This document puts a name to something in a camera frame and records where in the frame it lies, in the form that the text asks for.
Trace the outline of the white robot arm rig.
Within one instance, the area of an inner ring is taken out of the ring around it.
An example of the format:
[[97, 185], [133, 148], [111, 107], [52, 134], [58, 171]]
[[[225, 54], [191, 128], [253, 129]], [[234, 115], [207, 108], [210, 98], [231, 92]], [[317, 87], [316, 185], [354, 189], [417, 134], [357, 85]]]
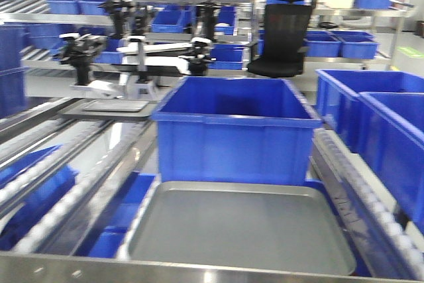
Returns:
[[[204, 76], [211, 63], [215, 41], [215, 11], [219, 5], [204, 1], [195, 9], [183, 11], [184, 17], [201, 22], [201, 33], [189, 41], [171, 44], [148, 44], [145, 29], [148, 10], [136, 15], [136, 5], [130, 0], [106, 0], [100, 4], [112, 18], [115, 31], [110, 36], [78, 32], [63, 33], [64, 45], [56, 57], [62, 65], [71, 65], [76, 71], [76, 82], [71, 87], [85, 97], [155, 99], [153, 79], [156, 76]], [[92, 76], [96, 59], [107, 49], [122, 61], [112, 64], [119, 73], [119, 81], [112, 83]]]

